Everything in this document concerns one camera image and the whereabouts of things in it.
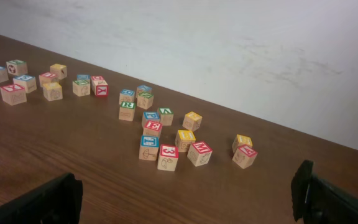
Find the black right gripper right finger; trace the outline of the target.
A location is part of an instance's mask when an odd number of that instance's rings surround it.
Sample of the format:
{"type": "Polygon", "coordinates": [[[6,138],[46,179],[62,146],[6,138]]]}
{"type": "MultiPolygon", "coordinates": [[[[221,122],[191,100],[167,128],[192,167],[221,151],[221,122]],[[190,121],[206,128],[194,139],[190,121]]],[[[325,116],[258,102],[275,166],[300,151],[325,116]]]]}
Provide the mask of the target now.
{"type": "Polygon", "coordinates": [[[291,181],[294,220],[358,224],[358,199],[313,174],[313,165],[313,161],[303,161],[291,181]]]}

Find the green V block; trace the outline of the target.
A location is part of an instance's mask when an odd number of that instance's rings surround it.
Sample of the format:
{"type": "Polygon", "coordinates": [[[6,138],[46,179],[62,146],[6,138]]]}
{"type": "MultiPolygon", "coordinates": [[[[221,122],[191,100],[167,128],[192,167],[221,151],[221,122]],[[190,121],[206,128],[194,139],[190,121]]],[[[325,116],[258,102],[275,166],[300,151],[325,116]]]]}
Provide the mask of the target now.
{"type": "Polygon", "coordinates": [[[157,113],[160,116],[160,123],[163,126],[171,126],[174,113],[170,108],[158,108],[157,113]]]}

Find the blue X block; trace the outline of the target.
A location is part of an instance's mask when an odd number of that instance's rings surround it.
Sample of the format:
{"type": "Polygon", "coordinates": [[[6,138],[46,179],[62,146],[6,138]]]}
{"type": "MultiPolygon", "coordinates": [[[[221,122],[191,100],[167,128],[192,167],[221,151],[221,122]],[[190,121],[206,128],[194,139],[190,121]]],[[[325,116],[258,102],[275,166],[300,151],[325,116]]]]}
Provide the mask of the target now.
{"type": "Polygon", "coordinates": [[[140,93],[142,92],[147,92],[147,93],[151,93],[152,92],[152,88],[147,86],[147,85],[140,85],[136,88],[136,96],[138,96],[140,93]]]}

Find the blue H block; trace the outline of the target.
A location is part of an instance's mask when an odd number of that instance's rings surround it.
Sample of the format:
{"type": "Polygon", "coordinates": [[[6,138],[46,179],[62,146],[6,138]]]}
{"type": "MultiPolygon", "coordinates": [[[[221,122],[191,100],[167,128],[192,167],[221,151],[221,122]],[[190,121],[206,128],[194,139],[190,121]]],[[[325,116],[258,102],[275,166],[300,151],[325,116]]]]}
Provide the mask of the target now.
{"type": "Polygon", "coordinates": [[[123,89],[121,90],[119,94],[119,104],[122,102],[130,102],[133,103],[135,100],[135,91],[134,90],[127,90],[123,89]]]}

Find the blue D block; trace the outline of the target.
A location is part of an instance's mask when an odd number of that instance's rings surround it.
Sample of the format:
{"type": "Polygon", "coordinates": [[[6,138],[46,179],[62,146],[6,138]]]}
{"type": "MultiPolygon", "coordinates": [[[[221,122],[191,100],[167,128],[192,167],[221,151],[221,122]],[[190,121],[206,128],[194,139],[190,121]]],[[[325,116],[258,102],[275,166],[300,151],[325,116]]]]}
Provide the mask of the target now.
{"type": "Polygon", "coordinates": [[[87,82],[89,82],[91,78],[90,78],[90,75],[87,75],[87,74],[77,74],[76,79],[77,80],[86,80],[87,82]]]}

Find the green J block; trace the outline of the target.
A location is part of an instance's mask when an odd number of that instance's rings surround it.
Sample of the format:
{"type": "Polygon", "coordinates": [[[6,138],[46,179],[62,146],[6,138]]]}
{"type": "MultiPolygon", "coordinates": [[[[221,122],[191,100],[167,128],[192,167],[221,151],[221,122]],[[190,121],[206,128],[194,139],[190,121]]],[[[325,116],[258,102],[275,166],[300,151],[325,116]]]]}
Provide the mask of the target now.
{"type": "Polygon", "coordinates": [[[10,60],[6,62],[7,72],[19,76],[28,74],[27,63],[22,60],[10,60]]]}

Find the tilted red-edged block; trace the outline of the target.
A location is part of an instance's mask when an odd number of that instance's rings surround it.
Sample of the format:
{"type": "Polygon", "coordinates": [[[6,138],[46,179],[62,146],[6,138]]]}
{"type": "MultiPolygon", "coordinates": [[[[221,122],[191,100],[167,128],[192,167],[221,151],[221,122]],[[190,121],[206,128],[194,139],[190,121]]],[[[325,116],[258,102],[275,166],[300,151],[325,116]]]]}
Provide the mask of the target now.
{"type": "Polygon", "coordinates": [[[105,80],[93,80],[92,90],[95,96],[105,97],[109,93],[109,85],[105,80]]]}

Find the green Z block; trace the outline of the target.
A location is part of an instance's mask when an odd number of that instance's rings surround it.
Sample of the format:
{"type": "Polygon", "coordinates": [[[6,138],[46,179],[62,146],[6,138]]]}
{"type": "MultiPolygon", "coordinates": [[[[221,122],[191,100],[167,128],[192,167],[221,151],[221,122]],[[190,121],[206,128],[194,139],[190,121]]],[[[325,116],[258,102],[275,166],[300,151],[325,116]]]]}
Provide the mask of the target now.
{"type": "Polygon", "coordinates": [[[86,96],[90,94],[90,83],[88,80],[73,81],[73,93],[76,96],[86,96]]]}

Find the green N block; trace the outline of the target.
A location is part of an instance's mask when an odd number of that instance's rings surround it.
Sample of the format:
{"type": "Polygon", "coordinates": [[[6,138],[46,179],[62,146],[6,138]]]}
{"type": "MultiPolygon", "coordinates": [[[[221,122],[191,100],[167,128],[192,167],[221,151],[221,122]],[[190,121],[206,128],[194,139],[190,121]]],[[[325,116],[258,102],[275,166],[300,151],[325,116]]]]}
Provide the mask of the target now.
{"type": "Polygon", "coordinates": [[[154,96],[151,93],[148,93],[146,91],[143,91],[138,94],[137,96],[137,106],[142,109],[149,109],[154,101],[154,96]]]}

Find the yellow block centre left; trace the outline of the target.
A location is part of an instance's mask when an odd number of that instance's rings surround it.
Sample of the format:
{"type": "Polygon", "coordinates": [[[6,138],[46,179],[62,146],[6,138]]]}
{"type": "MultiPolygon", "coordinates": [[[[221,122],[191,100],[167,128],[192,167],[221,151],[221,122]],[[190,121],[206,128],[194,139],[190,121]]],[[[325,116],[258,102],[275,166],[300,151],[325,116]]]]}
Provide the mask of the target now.
{"type": "Polygon", "coordinates": [[[55,101],[55,100],[62,100],[63,99],[63,92],[62,86],[57,83],[44,83],[42,85],[44,97],[48,101],[55,101]]]}

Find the yellow block upper left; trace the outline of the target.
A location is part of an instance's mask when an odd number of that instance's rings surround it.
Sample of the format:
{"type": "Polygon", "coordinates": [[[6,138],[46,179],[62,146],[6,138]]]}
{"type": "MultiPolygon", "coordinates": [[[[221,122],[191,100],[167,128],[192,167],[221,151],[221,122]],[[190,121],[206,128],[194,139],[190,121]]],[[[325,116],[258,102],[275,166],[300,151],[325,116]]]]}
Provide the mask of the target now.
{"type": "Polygon", "coordinates": [[[67,66],[61,64],[53,64],[50,66],[50,73],[57,75],[59,80],[63,80],[67,77],[67,66]]]}

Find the red E block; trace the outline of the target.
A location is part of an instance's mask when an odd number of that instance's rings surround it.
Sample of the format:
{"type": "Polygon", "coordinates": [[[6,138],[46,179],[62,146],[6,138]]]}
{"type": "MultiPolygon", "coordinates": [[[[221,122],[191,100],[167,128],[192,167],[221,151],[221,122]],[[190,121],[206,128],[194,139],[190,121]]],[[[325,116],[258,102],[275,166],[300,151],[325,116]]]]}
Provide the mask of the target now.
{"type": "Polygon", "coordinates": [[[144,125],[143,135],[160,137],[163,125],[156,121],[147,121],[144,125]]]}

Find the blue 5 block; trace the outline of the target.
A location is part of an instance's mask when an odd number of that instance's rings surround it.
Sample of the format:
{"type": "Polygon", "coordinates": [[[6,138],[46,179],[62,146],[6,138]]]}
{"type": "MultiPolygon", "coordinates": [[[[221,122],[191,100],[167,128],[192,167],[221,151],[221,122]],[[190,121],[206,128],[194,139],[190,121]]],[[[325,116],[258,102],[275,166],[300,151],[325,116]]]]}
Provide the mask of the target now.
{"type": "Polygon", "coordinates": [[[13,82],[24,87],[26,93],[31,93],[37,89],[36,79],[30,75],[20,75],[13,78],[13,82]]]}

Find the red C block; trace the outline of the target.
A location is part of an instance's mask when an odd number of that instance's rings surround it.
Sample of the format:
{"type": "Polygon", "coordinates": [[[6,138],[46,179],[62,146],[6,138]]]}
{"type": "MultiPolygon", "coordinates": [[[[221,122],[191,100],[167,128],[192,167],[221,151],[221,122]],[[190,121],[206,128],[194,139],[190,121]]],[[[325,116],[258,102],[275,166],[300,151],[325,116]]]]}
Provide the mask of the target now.
{"type": "Polygon", "coordinates": [[[102,76],[91,76],[91,81],[104,81],[102,76]]]}

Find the yellow block far right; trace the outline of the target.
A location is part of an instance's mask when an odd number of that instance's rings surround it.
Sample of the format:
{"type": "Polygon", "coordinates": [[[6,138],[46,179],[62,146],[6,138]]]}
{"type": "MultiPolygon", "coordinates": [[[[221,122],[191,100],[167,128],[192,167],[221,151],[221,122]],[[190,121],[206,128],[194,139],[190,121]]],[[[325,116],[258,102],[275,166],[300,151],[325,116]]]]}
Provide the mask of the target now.
{"type": "Polygon", "coordinates": [[[250,137],[237,134],[232,144],[233,153],[236,152],[237,148],[241,145],[247,145],[253,147],[253,143],[250,137]]]}

